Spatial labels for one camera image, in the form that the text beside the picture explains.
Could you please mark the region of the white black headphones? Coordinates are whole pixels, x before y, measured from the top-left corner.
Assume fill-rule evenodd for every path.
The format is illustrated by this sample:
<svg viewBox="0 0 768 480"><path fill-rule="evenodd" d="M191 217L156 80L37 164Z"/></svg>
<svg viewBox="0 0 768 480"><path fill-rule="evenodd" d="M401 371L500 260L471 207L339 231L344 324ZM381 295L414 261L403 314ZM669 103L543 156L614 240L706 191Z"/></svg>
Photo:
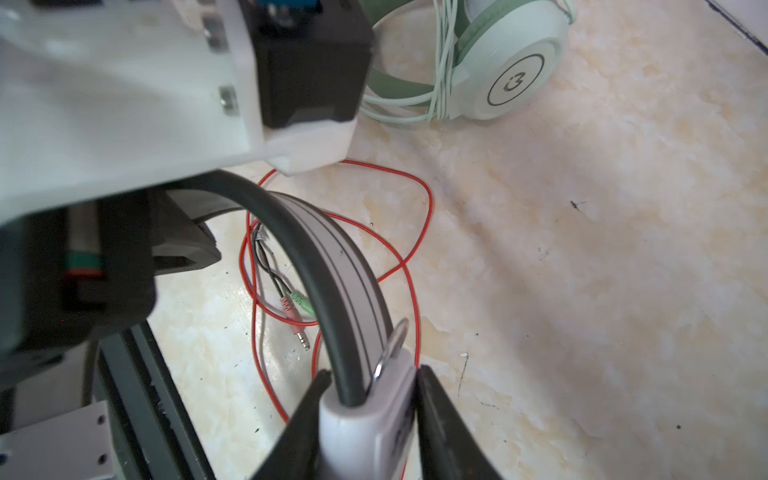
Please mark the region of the white black headphones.
<svg viewBox="0 0 768 480"><path fill-rule="evenodd" d="M167 184L206 214L242 209L270 231L313 305L332 384L319 403L314 479L397 479L413 439L417 369L357 246L325 212L227 171Z"/></svg>

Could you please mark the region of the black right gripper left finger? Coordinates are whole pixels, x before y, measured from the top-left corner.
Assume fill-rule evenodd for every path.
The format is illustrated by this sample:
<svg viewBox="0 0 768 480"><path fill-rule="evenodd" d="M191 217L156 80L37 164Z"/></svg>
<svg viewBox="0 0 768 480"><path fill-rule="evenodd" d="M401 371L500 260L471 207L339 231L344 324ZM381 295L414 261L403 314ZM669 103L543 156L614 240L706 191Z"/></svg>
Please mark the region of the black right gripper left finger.
<svg viewBox="0 0 768 480"><path fill-rule="evenodd" d="M319 465L319 403L332 384L331 372L321 370L289 420L253 480L310 480Z"/></svg>

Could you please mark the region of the mint green headphones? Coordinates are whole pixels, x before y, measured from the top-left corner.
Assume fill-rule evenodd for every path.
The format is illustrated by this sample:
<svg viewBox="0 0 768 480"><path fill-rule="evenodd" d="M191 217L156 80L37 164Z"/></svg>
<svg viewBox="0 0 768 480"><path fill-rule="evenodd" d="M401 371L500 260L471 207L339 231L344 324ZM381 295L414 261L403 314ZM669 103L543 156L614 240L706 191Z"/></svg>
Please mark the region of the mint green headphones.
<svg viewBox="0 0 768 480"><path fill-rule="evenodd" d="M436 1L433 7L432 83L372 69L360 106L366 116L401 125L499 118L550 79L578 18L573 1Z"/></svg>

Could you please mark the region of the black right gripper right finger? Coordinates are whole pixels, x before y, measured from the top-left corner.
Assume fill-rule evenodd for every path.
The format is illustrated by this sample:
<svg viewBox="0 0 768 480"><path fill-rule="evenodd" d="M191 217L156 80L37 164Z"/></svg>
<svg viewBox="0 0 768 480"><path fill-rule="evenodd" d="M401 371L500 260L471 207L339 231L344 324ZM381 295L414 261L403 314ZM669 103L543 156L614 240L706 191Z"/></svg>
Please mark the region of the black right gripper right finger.
<svg viewBox="0 0 768 480"><path fill-rule="evenodd" d="M501 479L428 365L417 372L416 413L423 479Z"/></svg>

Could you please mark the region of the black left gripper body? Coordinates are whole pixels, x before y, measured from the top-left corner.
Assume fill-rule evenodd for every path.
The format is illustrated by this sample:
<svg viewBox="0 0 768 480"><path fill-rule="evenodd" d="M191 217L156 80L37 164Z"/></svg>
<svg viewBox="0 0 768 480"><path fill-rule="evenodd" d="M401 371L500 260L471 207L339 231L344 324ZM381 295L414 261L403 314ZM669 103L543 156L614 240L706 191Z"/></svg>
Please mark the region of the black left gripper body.
<svg viewBox="0 0 768 480"><path fill-rule="evenodd" d="M1 227L1 387L147 319L158 275L221 258L201 221L163 190L43 211Z"/></svg>

